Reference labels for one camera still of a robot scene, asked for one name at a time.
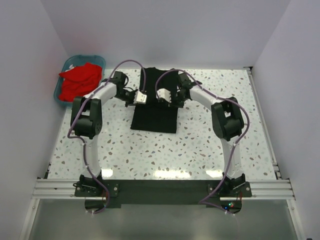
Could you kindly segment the red t shirt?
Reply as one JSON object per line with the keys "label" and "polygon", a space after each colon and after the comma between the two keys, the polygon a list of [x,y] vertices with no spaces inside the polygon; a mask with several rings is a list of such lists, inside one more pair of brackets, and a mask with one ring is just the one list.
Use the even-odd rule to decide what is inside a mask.
{"label": "red t shirt", "polygon": [[102,67],[90,62],[82,66],[59,73],[63,78],[61,93],[58,99],[63,102],[72,102],[75,97],[83,97],[95,90],[102,79]]}

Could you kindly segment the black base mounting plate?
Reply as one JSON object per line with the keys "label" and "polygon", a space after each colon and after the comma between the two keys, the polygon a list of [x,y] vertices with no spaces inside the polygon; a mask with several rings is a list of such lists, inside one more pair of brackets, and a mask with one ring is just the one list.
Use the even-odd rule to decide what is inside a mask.
{"label": "black base mounting plate", "polygon": [[230,188],[227,184],[220,186],[218,180],[100,180],[96,182],[81,176],[73,184],[74,195],[85,198],[87,210],[103,207],[121,208],[123,205],[196,205],[206,196],[213,204],[227,202],[222,200],[249,198],[252,196],[249,182]]}

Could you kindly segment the aluminium frame rail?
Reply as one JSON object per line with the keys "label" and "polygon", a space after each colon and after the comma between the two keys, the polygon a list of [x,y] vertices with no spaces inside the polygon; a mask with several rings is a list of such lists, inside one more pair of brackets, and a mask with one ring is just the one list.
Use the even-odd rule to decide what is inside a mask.
{"label": "aluminium frame rail", "polygon": [[[263,129],[263,138],[267,144],[269,160],[272,164],[271,174],[272,179],[249,179],[245,184],[238,185],[235,189],[230,190],[227,194],[220,196],[223,201],[239,200],[264,200],[264,201],[282,201],[285,200],[289,216],[293,224],[293,230],[299,240],[305,238],[304,230],[302,229],[298,213],[295,212],[295,194],[291,181],[283,179],[276,160],[274,150],[271,144],[269,133],[266,127],[265,119],[261,111],[256,88],[253,82],[252,69],[246,67],[243,70],[244,78],[248,82],[251,95],[256,104],[259,123]],[[187,179],[180,171],[167,170],[172,173],[172,176],[160,176],[160,171],[152,171],[153,179],[134,180],[127,177],[126,179],[114,179],[112,176],[107,176],[107,173],[114,173],[114,169],[104,169],[102,171],[101,183],[109,190],[109,196],[118,200],[120,206],[125,202],[123,196],[119,193],[123,192],[126,195],[131,195],[133,190],[139,190],[141,195],[137,198],[132,198],[133,205],[159,205],[160,202],[156,199],[156,193],[151,189],[152,186],[164,191],[164,205],[191,205],[191,202],[186,202],[182,197],[190,195],[191,199],[198,196],[200,192],[210,195],[214,191],[214,186],[220,182],[223,176],[222,171],[208,171],[209,179]],[[43,178],[37,178],[31,202],[28,208],[27,216],[24,221],[20,239],[29,240],[31,238],[32,228],[35,223],[36,215],[39,210],[41,200],[76,200],[82,199],[85,202],[91,201],[96,205],[101,205],[107,201],[104,195],[104,189],[94,179],[88,178],[81,180],[80,178],[73,179],[71,177],[57,176],[49,178],[47,171]]]}

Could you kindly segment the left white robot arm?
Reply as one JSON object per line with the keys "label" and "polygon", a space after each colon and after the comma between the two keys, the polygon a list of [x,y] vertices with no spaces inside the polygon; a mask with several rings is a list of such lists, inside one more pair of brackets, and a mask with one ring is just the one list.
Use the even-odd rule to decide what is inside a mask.
{"label": "left white robot arm", "polygon": [[103,127],[102,106],[113,97],[124,101],[127,106],[132,104],[137,91],[128,90],[128,82],[126,74],[116,71],[92,92],[73,100],[67,137],[81,141],[84,168],[79,181],[73,185],[77,197],[108,197],[98,158],[98,135]]}

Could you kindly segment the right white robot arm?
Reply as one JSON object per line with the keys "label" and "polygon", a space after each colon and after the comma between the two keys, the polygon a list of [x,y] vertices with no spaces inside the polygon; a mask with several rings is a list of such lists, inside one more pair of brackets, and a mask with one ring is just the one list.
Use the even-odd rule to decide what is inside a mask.
{"label": "right white robot arm", "polygon": [[176,93],[160,88],[155,91],[156,98],[169,107],[182,108],[187,100],[198,102],[206,107],[211,112],[213,132],[222,144],[224,157],[222,179],[200,202],[204,203],[219,190],[233,197],[246,182],[239,145],[249,130],[249,115],[235,97],[226,98],[210,92],[184,70],[178,77]]}

